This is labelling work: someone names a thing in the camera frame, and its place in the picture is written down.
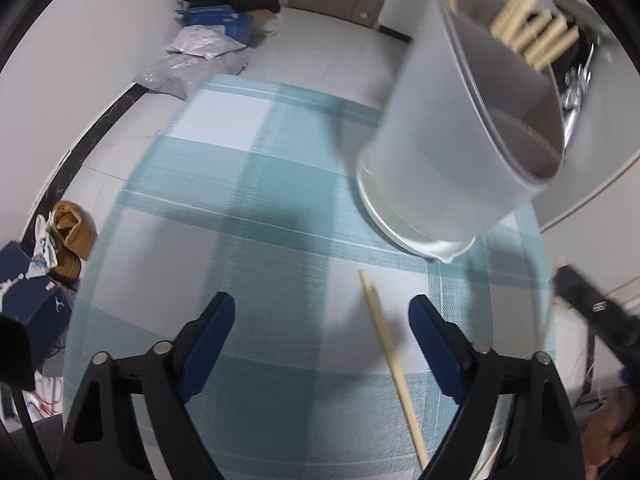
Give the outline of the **person right hand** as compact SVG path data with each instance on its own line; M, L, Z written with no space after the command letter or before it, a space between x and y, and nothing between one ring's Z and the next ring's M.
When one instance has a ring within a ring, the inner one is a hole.
M624 415L624 402L617 396L610 396L582 432L582 454L588 480L597 478L598 469L619 456L628 443L631 432L618 432L625 423Z

